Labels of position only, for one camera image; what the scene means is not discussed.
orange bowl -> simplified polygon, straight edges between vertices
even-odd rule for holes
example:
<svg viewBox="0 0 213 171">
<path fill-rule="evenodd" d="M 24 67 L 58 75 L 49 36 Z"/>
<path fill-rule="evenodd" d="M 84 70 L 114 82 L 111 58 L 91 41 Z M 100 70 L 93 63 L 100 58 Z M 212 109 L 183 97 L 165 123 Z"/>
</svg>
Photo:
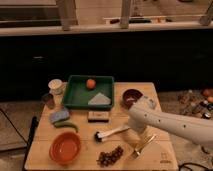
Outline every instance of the orange bowl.
<svg viewBox="0 0 213 171">
<path fill-rule="evenodd" d="M 81 149 L 79 136 L 74 132 L 64 132 L 57 136 L 50 146 L 50 158 L 61 164 L 67 165 L 73 162 Z"/>
</svg>

green vegetable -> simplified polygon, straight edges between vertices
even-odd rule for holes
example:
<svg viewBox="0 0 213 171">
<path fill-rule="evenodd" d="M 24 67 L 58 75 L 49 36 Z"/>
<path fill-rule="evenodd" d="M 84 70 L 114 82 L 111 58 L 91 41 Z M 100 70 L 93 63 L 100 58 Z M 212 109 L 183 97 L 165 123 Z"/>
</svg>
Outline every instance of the green vegetable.
<svg viewBox="0 0 213 171">
<path fill-rule="evenodd" d="M 78 132 L 78 126 L 75 125 L 74 123 L 71 123 L 71 122 L 55 122 L 53 124 L 56 128 L 62 128 L 62 127 L 71 127 L 71 128 L 74 128 L 76 132 Z"/>
</svg>

grapes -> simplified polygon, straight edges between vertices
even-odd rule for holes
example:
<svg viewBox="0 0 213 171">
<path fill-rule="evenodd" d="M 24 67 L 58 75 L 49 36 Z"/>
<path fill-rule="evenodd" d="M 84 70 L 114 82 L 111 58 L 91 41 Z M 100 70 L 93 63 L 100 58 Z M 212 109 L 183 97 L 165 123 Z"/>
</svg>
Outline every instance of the grapes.
<svg viewBox="0 0 213 171">
<path fill-rule="evenodd" d="M 121 146 L 118 146 L 109 153 L 100 152 L 97 163 L 101 167 L 107 167 L 109 165 L 113 165 L 118 159 L 121 158 L 122 155 L 123 149 L 121 148 Z"/>
</svg>

brush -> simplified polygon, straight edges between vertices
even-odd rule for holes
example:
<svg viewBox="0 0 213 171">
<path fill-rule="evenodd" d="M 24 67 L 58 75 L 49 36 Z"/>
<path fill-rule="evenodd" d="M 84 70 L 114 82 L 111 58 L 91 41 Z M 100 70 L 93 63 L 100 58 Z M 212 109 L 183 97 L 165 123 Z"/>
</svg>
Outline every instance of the brush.
<svg viewBox="0 0 213 171">
<path fill-rule="evenodd" d="M 112 129 L 112 130 L 109 130 L 109 131 L 105 131 L 105 132 L 99 132 L 97 131 L 94 135 L 94 138 L 97 142 L 104 142 L 107 140 L 107 137 L 112 135 L 112 134 L 115 134 L 115 133 L 118 133 L 118 132 L 122 132 L 122 131 L 125 131 L 125 130 L 128 130 L 130 127 L 128 125 L 122 125 L 122 126 L 119 126 L 115 129 Z"/>
</svg>

black cabinet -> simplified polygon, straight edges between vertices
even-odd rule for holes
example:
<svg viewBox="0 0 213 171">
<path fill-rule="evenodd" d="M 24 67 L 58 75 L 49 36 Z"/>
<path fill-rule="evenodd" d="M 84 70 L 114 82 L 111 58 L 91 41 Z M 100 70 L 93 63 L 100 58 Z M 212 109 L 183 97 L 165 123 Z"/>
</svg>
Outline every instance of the black cabinet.
<svg viewBox="0 0 213 171">
<path fill-rule="evenodd" d="M 51 79 L 111 75 L 158 91 L 212 87 L 212 29 L 0 37 L 0 100 L 39 99 Z"/>
</svg>

